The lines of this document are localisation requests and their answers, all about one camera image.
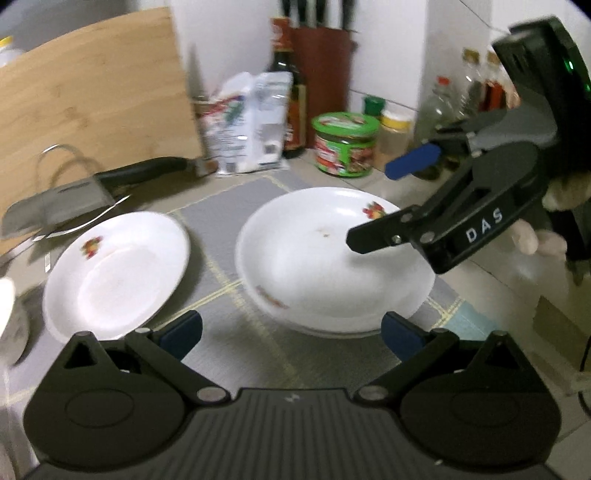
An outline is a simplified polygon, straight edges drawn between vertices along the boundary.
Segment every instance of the green lid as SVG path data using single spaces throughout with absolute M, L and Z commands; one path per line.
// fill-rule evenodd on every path
M 312 126 L 321 134 L 366 138 L 378 132 L 379 120 L 361 113 L 323 113 L 312 120 Z
M 363 109 L 365 115 L 380 116 L 382 115 L 382 110 L 386 107 L 386 100 L 373 95 L 366 95 L 363 98 L 363 103 L 365 104 L 365 108 Z

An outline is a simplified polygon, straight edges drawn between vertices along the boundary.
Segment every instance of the stacked plates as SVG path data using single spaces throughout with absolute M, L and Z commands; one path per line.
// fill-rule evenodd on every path
M 397 210 L 340 188 L 272 200 L 238 236 L 236 266 L 246 292 L 286 326 L 331 338 L 377 333 L 388 311 L 410 317 L 435 282 L 427 261 L 408 244 L 360 255 L 345 242 L 351 227 Z

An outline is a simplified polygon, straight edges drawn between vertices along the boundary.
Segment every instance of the gloved hand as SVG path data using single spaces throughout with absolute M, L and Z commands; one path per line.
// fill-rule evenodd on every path
M 578 173 L 569 178 L 550 182 L 542 205 L 549 212 L 572 210 L 591 198 L 591 173 Z M 518 250 L 526 255 L 539 253 L 566 260 L 566 240 L 549 230 L 535 231 L 525 220 L 509 227 Z

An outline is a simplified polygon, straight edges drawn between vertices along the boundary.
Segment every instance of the knife handle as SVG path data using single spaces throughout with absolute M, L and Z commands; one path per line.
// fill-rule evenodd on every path
M 307 27 L 308 26 L 308 19 L 307 19 L 307 8 L 308 8 L 308 0 L 297 0 L 297 12 L 298 16 L 300 17 L 300 26 Z
M 183 157 L 150 158 L 126 167 L 96 173 L 95 178 L 106 189 L 113 189 L 153 180 L 166 173 L 187 170 L 191 162 L 192 160 Z
M 343 0 L 342 11 L 342 28 L 343 30 L 350 30 L 351 20 L 353 20 L 353 9 L 355 7 L 355 0 Z
M 291 0 L 281 0 L 281 6 L 283 7 L 283 16 L 291 17 Z
M 324 16 L 326 15 L 326 0 L 316 0 L 316 26 L 324 27 Z

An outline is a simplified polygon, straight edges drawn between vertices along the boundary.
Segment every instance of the soy sauce bottle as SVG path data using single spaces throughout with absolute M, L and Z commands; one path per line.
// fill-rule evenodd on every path
M 294 158 L 306 148 L 306 84 L 293 60 L 290 19 L 273 18 L 273 60 L 268 72 L 291 72 L 293 86 L 288 104 L 283 156 Z

